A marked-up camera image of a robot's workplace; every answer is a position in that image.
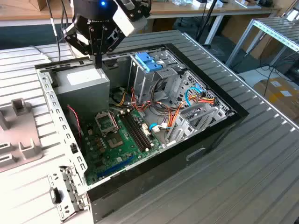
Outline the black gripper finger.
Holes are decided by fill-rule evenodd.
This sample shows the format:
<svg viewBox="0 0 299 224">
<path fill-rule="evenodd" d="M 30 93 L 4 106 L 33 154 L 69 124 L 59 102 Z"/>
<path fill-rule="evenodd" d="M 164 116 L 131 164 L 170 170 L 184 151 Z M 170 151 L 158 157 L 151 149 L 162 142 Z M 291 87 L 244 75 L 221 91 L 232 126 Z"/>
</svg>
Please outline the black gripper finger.
<svg viewBox="0 0 299 224">
<path fill-rule="evenodd" d="M 99 41 L 99 53 L 97 54 L 98 69 L 102 68 L 102 56 L 112 52 L 123 39 L 124 33 L 118 26 L 103 26 Z"/>
<path fill-rule="evenodd" d="M 97 69 L 97 54 L 99 46 L 94 36 L 94 29 L 90 26 L 70 25 L 63 31 L 64 39 L 83 55 L 88 55 Z"/>
</svg>

